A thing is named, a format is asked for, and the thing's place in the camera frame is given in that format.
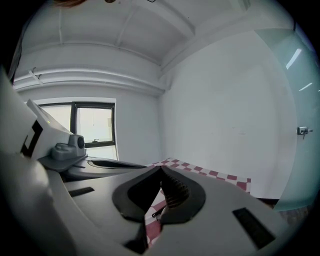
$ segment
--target white ceiling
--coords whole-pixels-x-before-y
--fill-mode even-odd
[[[73,8],[45,4],[23,38],[22,51],[89,43],[129,50],[161,65],[205,21],[233,9],[235,0],[87,0]]]

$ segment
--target red and white checkered tile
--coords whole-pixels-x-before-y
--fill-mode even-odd
[[[235,175],[224,174],[222,172],[217,172],[214,170],[204,169],[202,167],[195,166],[190,163],[180,161],[174,158],[168,158],[164,161],[150,164],[149,166],[163,166],[163,165],[173,167],[173,168],[178,168],[188,172],[197,173],[203,176],[208,176],[214,179],[223,180],[223,181],[232,183],[240,187],[244,191],[250,193],[250,186],[251,186],[250,178],[243,178]],[[152,217],[152,214],[160,210],[165,205],[166,205],[165,196],[163,194],[163,191],[160,189],[150,209],[145,214],[145,229],[146,229],[147,242],[149,247],[155,243],[155,241],[158,239],[158,236],[160,235],[160,232],[161,232],[161,225],[160,223],[157,222],[156,218]]]

